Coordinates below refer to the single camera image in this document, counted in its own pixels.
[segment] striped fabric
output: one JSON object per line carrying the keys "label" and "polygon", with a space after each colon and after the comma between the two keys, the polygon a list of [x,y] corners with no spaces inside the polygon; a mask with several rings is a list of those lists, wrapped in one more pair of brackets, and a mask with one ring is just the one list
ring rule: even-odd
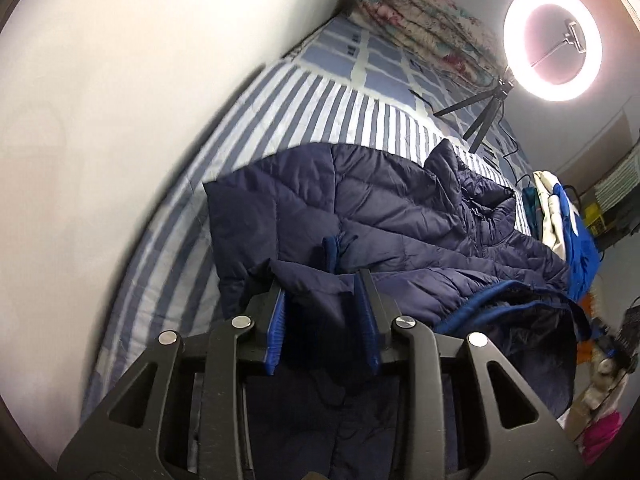
{"label": "striped fabric", "polygon": [[[86,417],[145,347],[164,330],[206,332],[221,317],[207,201],[202,182],[306,142],[370,146],[419,164],[444,138],[350,86],[281,60],[234,104],[180,176],[147,226],[129,263],[86,393]],[[478,156],[456,147],[473,170],[510,184]],[[529,234],[517,192],[516,229]]]}

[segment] white wall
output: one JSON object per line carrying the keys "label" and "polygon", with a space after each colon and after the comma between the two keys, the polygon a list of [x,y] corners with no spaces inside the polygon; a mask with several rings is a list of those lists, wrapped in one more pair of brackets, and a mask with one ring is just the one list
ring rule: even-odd
{"label": "white wall", "polygon": [[[604,317],[619,328],[625,310],[640,296],[640,234],[620,240],[607,249],[600,266],[604,295]],[[640,397],[640,370],[629,377],[619,403],[619,410],[627,416]]]}
{"label": "white wall", "polygon": [[[483,20],[502,41],[504,16],[513,0],[455,1]],[[564,103],[543,101],[517,86],[506,101],[506,117],[535,170],[557,171],[630,96],[640,94],[640,33],[622,3],[582,1],[598,23],[603,41],[603,63],[596,82],[580,98]]]}
{"label": "white wall", "polygon": [[0,34],[0,393],[55,462],[118,263],[224,101],[337,0],[21,0]]}

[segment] pink cloth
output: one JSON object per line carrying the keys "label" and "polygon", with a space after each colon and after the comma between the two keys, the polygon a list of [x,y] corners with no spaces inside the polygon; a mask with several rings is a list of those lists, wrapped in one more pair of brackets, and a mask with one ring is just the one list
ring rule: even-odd
{"label": "pink cloth", "polygon": [[584,431],[582,438],[582,458],[587,465],[593,464],[602,452],[609,447],[622,426],[622,418],[618,412],[601,418]]}

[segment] illuminated ring lamp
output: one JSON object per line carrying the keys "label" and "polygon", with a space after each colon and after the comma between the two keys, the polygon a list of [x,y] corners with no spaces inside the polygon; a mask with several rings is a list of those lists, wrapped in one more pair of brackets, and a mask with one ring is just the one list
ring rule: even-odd
{"label": "illuminated ring lamp", "polygon": [[[567,20],[565,22],[567,32],[564,38],[549,50],[543,57],[534,63],[530,63],[527,59],[527,52],[524,44],[524,31],[527,20],[534,10],[543,5],[556,5],[570,12],[577,22]],[[578,30],[582,30],[584,35],[584,43],[580,40]],[[584,63],[577,75],[563,84],[553,84],[542,79],[534,70],[542,60],[551,56],[556,50],[564,44],[573,45],[578,53],[585,54]],[[568,101],[582,94],[598,75],[600,64],[602,62],[602,40],[598,32],[593,16],[582,4],[580,0],[514,0],[507,11],[504,20],[504,50],[509,63],[504,70],[504,75],[508,74],[509,69],[513,77],[529,92],[548,101]],[[471,136],[478,130],[478,134],[474,139],[470,153],[475,153],[482,140],[486,135],[489,127],[494,122],[495,116],[504,103],[507,94],[513,89],[513,81],[507,79],[498,80],[498,85],[491,90],[480,92],[475,96],[460,101],[444,110],[434,113],[435,117],[442,117],[460,108],[465,108],[472,104],[491,98],[484,110],[478,115],[463,136],[463,139],[469,140]]]}

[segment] bed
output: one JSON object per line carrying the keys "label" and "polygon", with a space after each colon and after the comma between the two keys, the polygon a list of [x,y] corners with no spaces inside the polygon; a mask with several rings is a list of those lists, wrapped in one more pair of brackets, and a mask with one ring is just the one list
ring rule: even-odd
{"label": "bed", "polygon": [[[263,69],[145,227],[106,320],[82,418],[159,333],[196,335],[222,318],[203,182],[308,142],[361,144],[421,164],[448,138],[470,168],[516,189],[530,167],[506,121],[494,124],[478,152],[470,154],[462,134],[482,105],[444,121],[433,117],[431,107],[438,110],[469,95],[343,16]],[[516,229],[529,235],[519,192],[516,199]]]}

